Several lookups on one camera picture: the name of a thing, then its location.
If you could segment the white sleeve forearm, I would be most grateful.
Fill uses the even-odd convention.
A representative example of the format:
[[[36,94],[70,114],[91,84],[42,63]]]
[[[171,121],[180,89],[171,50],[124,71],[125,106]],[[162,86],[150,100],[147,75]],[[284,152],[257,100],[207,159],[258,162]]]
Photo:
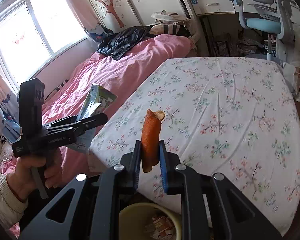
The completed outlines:
[[[11,191],[7,176],[0,174],[0,225],[8,230],[22,218],[28,201],[21,202]]]

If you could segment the person's left hand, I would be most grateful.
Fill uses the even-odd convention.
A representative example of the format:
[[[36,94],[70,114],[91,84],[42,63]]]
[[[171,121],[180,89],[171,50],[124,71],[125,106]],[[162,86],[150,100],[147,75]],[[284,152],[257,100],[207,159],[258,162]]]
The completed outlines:
[[[52,154],[52,162],[47,165],[44,172],[45,186],[58,187],[62,181],[62,154],[59,148],[50,151]],[[7,183],[9,188],[21,202],[26,202],[28,196],[36,187],[31,168],[43,167],[46,164],[44,157],[28,155],[18,158],[15,170],[7,175]]]

